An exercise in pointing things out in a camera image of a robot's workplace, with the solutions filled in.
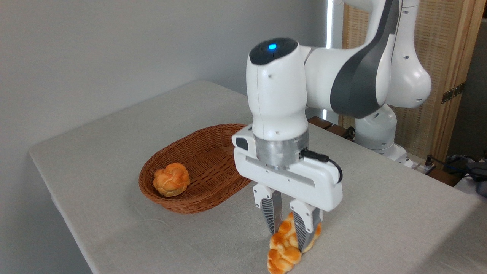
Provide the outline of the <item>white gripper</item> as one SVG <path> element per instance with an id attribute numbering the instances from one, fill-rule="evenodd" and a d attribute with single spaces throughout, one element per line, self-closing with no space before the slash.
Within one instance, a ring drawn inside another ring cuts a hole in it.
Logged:
<path id="1" fill-rule="evenodd" d="M 290 202 L 290 208 L 298 248 L 305 253 L 318 237 L 323 210 L 330 212 L 342 201 L 338 169 L 313 158 L 303 158 L 287 169 L 266 166 L 257 159 L 251 125 L 234 134 L 232 143 L 237 171 L 258 183 L 253 187 L 255 205 L 261 209 L 271 234 L 277 233 L 282 223 L 281 193 L 295 198 Z"/>

